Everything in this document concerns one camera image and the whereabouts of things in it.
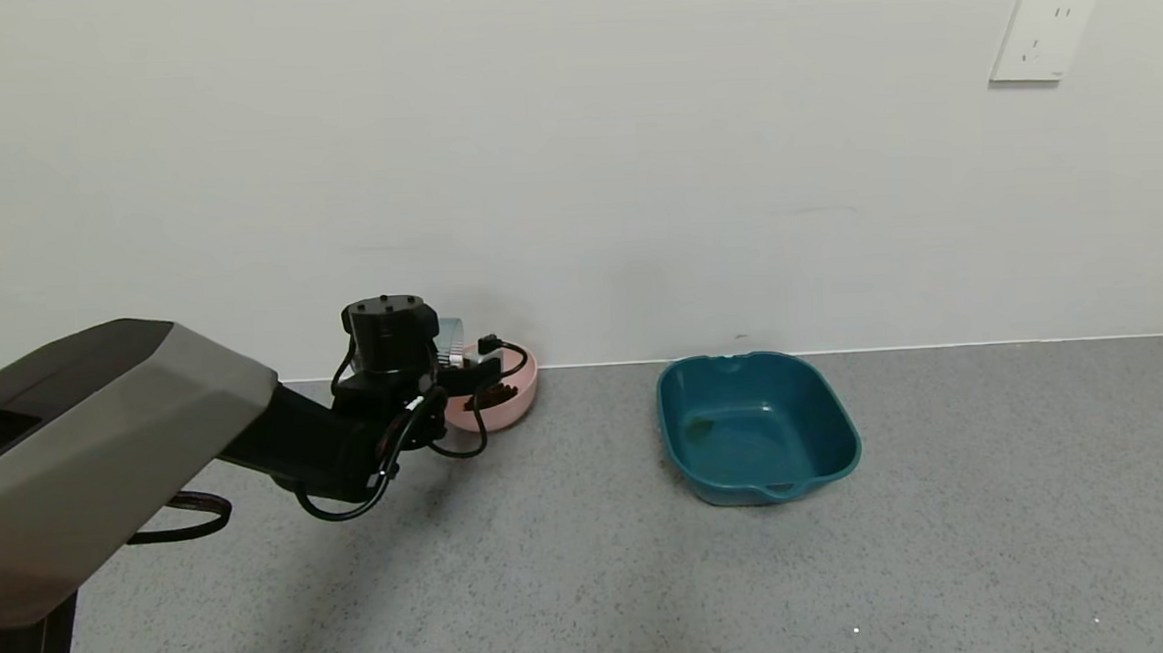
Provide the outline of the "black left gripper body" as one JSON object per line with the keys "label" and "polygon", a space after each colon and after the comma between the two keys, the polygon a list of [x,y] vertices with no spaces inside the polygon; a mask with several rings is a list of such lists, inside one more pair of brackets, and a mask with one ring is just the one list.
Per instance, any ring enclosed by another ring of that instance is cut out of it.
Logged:
{"label": "black left gripper body", "polygon": [[436,374],[436,384],[438,386],[483,386],[498,383],[501,375],[501,359],[484,359],[476,364],[440,367],[438,374]]}

